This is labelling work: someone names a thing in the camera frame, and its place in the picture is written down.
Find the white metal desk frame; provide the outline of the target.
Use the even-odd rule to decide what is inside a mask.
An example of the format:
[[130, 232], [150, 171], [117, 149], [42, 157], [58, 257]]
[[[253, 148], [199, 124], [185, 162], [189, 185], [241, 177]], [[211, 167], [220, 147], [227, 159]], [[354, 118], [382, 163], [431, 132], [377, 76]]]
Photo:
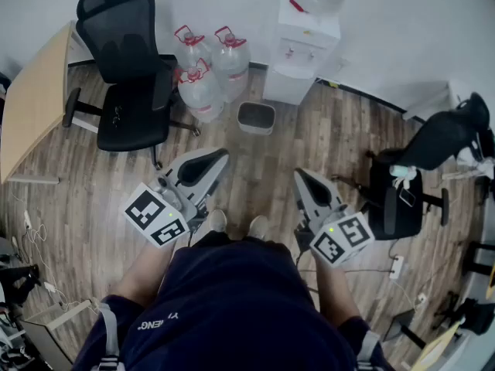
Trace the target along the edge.
[[33, 344], [52, 371], [70, 371], [73, 365], [56, 340], [54, 331], [82, 311], [89, 310], [92, 305], [93, 302], [87, 299], [64, 311], [61, 305], [54, 304], [26, 320], [19, 321], [23, 335]]

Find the person's navy shirt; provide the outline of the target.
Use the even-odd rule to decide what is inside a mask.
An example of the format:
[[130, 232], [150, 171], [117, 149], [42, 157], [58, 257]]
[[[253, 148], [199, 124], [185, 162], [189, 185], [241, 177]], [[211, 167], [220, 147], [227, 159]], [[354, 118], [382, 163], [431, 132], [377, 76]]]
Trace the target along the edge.
[[332, 326], [291, 257], [256, 243], [185, 247], [149, 306], [103, 304], [125, 371], [394, 371], [362, 318]]

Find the person's black trousers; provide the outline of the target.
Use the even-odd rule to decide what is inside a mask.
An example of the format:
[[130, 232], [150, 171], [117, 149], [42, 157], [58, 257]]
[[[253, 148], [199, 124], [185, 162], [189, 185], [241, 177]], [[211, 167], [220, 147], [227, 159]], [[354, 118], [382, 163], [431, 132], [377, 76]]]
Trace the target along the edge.
[[198, 240], [193, 247], [220, 247], [229, 244], [256, 243], [259, 246], [290, 255], [290, 251], [283, 243], [276, 243], [272, 240], [264, 241], [255, 237], [245, 236], [241, 240], [231, 240], [225, 232], [211, 230], [203, 238]]

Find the person's left light shoe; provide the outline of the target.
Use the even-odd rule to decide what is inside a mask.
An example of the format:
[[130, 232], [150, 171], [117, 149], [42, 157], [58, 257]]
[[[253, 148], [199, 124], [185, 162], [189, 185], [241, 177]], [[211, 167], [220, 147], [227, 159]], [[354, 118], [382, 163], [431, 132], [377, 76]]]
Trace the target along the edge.
[[208, 217], [209, 230], [222, 233], [226, 231], [227, 228], [227, 217], [223, 210], [215, 209], [210, 213]]

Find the black padded office chair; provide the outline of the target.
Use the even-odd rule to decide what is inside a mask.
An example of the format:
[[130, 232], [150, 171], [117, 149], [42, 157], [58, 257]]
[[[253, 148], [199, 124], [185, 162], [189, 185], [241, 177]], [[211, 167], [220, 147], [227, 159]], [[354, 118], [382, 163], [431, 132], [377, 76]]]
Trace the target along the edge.
[[[433, 114], [403, 148], [388, 148], [375, 154], [368, 150], [371, 160], [369, 185], [334, 175], [334, 182], [343, 182], [357, 189], [366, 200], [364, 212], [377, 240], [398, 240], [413, 237], [421, 231], [423, 211], [432, 206], [441, 209], [441, 225], [449, 221], [449, 191], [430, 196], [423, 191], [422, 171], [437, 169], [452, 156], [473, 145], [479, 135], [489, 129], [490, 112], [484, 99], [472, 93], [467, 100], [449, 111]], [[403, 188], [393, 187], [391, 165], [414, 166], [417, 175], [410, 188], [416, 198], [413, 207], [399, 199]]]

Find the person's right forearm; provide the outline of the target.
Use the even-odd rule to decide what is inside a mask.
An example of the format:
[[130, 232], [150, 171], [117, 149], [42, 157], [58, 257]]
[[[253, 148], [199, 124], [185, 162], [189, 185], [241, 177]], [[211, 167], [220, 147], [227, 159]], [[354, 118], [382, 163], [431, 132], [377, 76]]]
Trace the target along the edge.
[[344, 270], [329, 266], [317, 256], [315, 261], [320, 313], [336, 328], [351, 318], [360, 317]]

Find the black mesh office chair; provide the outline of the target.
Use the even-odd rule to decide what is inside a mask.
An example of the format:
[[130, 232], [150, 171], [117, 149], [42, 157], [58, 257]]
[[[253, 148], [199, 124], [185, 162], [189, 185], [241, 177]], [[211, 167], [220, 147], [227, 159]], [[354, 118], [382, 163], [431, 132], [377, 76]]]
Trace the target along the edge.
[[[74, 89], [62, 125], [70, 127], [76, 112], [98, 116], [99, 149], [149, 149], [152, 164], [161, 169], [156, 147], [166, 141], [171, 127], [194, 135], [200, 131], [170, 117], [178, 90], [173, 68], [160, 58], [155, 44], [155, 0], [79, 0], [76, 30], [109, 88], [101, 108], [81, 102], [81, 89]], [[112, 124], [116, 106], [122, 107], [117, 128]]]

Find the small beige waste bin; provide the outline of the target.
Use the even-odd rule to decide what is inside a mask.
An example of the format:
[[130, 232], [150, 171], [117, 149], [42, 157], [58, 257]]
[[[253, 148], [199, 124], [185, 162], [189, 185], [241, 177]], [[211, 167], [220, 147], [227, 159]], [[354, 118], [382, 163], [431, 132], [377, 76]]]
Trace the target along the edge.
[[237, 122], [246, 133], [268, 136], [273, 131], [275, 114], [273, 106], [245, 101], [238, 108]]

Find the light wooden desk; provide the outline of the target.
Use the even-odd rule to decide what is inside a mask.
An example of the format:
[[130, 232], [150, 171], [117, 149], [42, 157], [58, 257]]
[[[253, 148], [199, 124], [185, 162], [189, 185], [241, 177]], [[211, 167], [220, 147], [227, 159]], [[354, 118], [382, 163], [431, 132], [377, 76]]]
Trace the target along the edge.
[[0, 136], [0, 183], [59, 124], [67, 98], [68, 22], [22, 68], [6, 93]]

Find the white power strip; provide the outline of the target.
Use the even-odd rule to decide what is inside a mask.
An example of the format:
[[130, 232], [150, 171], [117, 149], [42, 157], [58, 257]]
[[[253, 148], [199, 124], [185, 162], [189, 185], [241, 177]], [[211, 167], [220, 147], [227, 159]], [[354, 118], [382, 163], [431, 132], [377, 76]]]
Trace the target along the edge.
[[389, 278], [393, 281], [396, 281], [400, 275], [401, 270], [404, 265], [405, 258], [403, 256], [395, 255], [392, 259], [391, 270], [389, 272]]

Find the white water dispenser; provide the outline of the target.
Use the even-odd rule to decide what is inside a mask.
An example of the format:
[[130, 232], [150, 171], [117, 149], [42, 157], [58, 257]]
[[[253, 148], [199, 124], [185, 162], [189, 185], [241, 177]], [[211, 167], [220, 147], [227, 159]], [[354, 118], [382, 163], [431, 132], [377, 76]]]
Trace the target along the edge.
[[263, 98], [299, 105], [340, 41], [336, 14], [314, 15], [279, 0]]

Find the wooden board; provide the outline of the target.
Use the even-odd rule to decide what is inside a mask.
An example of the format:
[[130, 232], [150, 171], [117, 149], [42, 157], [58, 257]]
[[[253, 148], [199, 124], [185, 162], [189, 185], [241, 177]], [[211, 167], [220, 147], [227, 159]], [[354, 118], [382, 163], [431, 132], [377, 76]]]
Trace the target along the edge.
[[411, 366], [410, 371], [427, 371], [432, 365], [434, 365], [446, 350], [448, 344], [452, 341], [452, 338], [456, 334], [459, 326], [465, 321], [462, 318], [443, 332], [438, 338], [430, 342], [421, 351], [420, 356], [416, 359], [415, 363]]

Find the person's left forearm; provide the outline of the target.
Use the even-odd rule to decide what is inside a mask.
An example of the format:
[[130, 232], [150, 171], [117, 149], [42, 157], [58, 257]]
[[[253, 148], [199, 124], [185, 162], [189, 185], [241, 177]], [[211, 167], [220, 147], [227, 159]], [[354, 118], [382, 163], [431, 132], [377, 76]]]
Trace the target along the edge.
[[160, 248], [147, 243], [111, 293], [142, 307], [149, 306], [159, 292], [175, 247], [174, 243]]

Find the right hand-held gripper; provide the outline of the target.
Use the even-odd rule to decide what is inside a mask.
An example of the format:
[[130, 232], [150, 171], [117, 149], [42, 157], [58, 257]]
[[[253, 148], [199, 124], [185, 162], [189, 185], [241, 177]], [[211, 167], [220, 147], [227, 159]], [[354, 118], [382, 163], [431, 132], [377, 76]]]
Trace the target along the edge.
[[301, 253], [311, 250], [329, 266], [339, 266], [374, 242], [364, 214], [346, 204], [330, 180], [296, 168], [294, 183], [302, 217], [294, 234]]

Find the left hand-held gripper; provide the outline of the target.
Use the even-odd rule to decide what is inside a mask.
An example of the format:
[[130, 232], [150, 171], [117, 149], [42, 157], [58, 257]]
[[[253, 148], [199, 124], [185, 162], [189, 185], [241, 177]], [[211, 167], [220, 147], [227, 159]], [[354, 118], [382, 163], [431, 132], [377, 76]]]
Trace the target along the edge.
[[158, 248], [185, 233], [195, 233], [207, 219], [207, 198], [228, 165], [225, 148], [200, 148], [180, 155], [150, 183], [138, 185], [124, 204], [125, 219]]

